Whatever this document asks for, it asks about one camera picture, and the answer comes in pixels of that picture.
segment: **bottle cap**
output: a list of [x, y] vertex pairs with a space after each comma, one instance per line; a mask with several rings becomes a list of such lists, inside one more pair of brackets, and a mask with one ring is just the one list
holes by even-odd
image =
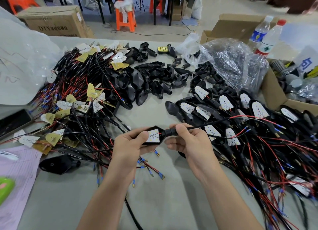
[[284, 19], [280, 19], [278, 22], [277, 22], [277, 25], [279, 25], [279, 26], [283, 26], [283, 25], [285, 25], [286, 24], [286, 20], [284, 20]]
[[264, 21], [266, 21], [266, 22], [271, 22], [272, 20], [273, 20], [273, 16], [271, 16], [271, 15], [267, 15], [266, 17], [265, 17], [265, 19], [264, 19]]

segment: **green object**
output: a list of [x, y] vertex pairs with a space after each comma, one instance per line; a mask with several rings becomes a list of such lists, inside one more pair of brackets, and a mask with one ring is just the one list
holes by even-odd
[[15, 186], [15, 182], [13, 179], [0, 177], [0, 205], [10, 195], [14, 186]]

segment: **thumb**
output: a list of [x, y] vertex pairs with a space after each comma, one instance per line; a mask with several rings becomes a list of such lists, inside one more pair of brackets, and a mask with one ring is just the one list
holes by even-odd
[[135, 145], [137, 145], [138, 147], [141, 147], [141, 145], [145, 143], [148, 138], [149, 138], [149, 132], [143, 131], [132, 141]]
[[176, 125], [176, 131], [180, 137], [182, 137], [187, 143], [192, 137], [194, 137], [183, 124]]

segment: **water bottle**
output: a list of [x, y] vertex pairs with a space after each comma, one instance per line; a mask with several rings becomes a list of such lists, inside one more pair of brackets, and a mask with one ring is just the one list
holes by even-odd
[[263, 22], [261, 22], [253, 32], [251, 38], [249, 39], [248, 46], [252, 51], [255, 51], [257, 44], [262, 41], [263, 37], [268, 33], [270, 29], [270, 23], [273, 20], [273, 17], [267, 15]]
[[286, 20], [280, 19], [276, 26], [274, 26], [262, 39], [262, 41], [258, 44], [255, 54], [261, 55], [262, 57], [267, 57], [269, 52], [275, 46], [275, 44], [279, 41], [281, 31], [283, 30], [283, 26], [286, 24]]

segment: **bottle label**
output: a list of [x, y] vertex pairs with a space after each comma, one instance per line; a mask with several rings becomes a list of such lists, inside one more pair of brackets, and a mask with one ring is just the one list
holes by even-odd
[[251, 36], [251, 40], [253, 42], [261, 42], [263, 37], [266, 35], [267, 33], [260, 33], [258, 31], [254, 31], [252, 36]]
[[261, 42], [258, 48], [255, 51], [255, 54], [261, 55], [262, 57], [266, 57], [269, 52], [272, 50], [274, 45], [265, 44]]

